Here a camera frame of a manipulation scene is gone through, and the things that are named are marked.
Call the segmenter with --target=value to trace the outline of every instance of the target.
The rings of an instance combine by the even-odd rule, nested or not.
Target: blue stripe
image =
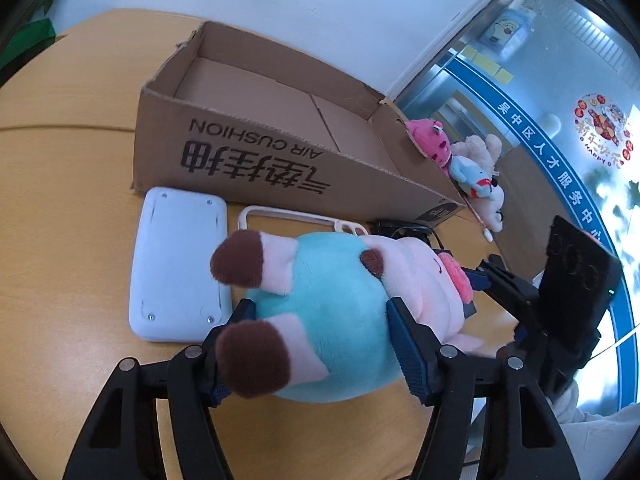
[[[478,97],[520,139],[532,158],[543,169],[543,173],[553,184],[576,223],[595,235],[612,254],[618,256],[591,195],[564,155],[540,126],[492,81],[463,60],[453,57],[444,70]],[[634,326],[631,300],[624,277],[609,311],[614,336],[619,339]],[[617,352],[618,402],[622,407],[636,402],[638,394],[636,337],[633,336],[620,345]]]

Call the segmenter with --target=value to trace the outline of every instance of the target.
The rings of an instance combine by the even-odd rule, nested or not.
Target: cardboard box
[[[204,22],[142,88],[134,188],[437,224],[462,199],[383,97],[303,52]]]

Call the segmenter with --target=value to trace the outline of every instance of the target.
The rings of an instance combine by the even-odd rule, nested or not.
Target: blue stuffed toy
[[[243,397],[333,402],[398,379],[389,297],[402,297],[442,342],[481,344],[458,333],[472,294],[461,267],[416,238],[239,230],[213,254],[211,272],[248,288],[256,304],[256,320],[227,327],[215,350],[225,384]]]
[[[471,198],[486,198],[492,192],[492,178],[466,156],[451,157],[449,176]]]

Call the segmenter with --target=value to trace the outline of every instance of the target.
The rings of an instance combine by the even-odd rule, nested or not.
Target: black phone
[[[593,341],[622,278],[622,264],[591,235],[554,218],[536,308],[541,328],[569,351]]]

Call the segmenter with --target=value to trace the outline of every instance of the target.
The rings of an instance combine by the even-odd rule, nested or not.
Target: pink stuffed toy
[[[416,119],[404,123],[409,130],[409,138],[426,158],[430,158],[449,176],[451,146],[449,137],[442,129],[440,121]]]

